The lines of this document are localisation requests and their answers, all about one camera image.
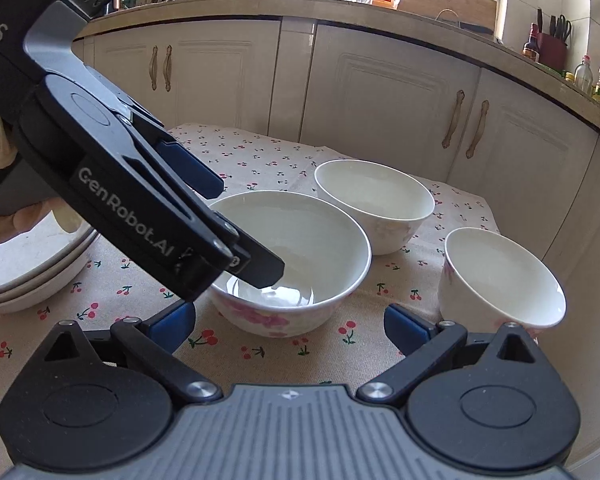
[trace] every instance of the table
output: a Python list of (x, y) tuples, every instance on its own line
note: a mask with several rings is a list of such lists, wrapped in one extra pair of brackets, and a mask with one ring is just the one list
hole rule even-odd
[[(188, 124), (173, 133), (220, 174), (224, 194), (279, 189), (315, 195), (314, 168), (347, 158), (329, 148), (234, 128)], [(327, 323), (296, 338), (263, 338), (235, 328), (203, 296), (196, 302), (196, 329), (175, 355), (225, 392), (232, 383), (330, 382), (348, 383), (355, 391), (396, 364), (402, 357), (382, 328), (386, 306), (400, 303), (432, 322), (440, 320), (436, 291), (445, 235), (462, 226), (497, 230), (484, 199), (419, 180), (435, 198), (435, 212), (406, 247), (373, 259), (360, 288)], [(125, 316), (145, 319), (176, 299), (100, 238), (91, 248), (91, 261), (71, 284), (37, 307), (0, 316), (0, 400), (59, 320), (77, 319), (85, 330), (104, 329)], [(10, 465), (0, 441), (0, 475)]]

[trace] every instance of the human hand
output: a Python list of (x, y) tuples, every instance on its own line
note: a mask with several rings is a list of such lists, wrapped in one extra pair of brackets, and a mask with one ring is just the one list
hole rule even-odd
[[(0, 170), (15, 160), (18, 150), (11, 140), (11, 131), (0, 117)], [(31, 231), (50, 211), (58, 225), (73, 233), (82, 224), (82, 218), (61, 198), (51, 198), (16, 211), (9, 216), (0, 216), (0, 244), (19, 234)]]

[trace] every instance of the bowl with pink floral pattern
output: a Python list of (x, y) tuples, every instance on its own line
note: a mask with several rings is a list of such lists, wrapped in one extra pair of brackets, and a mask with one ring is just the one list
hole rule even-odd
[(360, 225), (323, 200), (251, 191), (215, 202), (222, 213), (285, 262), (273, 286), (255, 288), (227, 272), (209, 289), (222, 315), (266, 337), (292, 337), (327, 321), (365, 278), (371, 247)]

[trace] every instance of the kitchen counter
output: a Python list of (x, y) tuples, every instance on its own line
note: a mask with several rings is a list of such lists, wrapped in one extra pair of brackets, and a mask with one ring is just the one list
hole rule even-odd
[(98, 18), (85, 27), (80, 38), (156, 23), (252, 16), (288, 16), (349, 25), (433, 48), (495, 70), (600, 130), (597, 102), (522, 55), (446, 23), (370, 5), (339, 0), (180, 0)]

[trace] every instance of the cabinet door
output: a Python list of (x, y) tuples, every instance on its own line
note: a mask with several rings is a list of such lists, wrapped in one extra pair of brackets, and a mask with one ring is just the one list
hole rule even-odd
[(300, 141), (445, 181), (478, 73), (405, 41), (319, 25)]
[(280, 21), (170, 25), (163, 44), (173, 49), (173, 121), (166, 126), (200, 122), (267, 135), (279, 36)]
[(482, 70), (447, 182), (483, 196), (502, 234), (542, 258), (578, 192), (597, 137), (557, 105)]
[(94, 68), (163, 123), (173, 122), (168, 104), (171, 96), (167, 95), (162, 79), (164, 40), (170, 27), (173, 25), (131, 28), (103, 34), (94, 40)]
[(576, 200), (544, 263), (567, 300), (560, 325), (539, 342), (582, 414), (570, 463), (578, 478), (600, 479), (600, 138)]

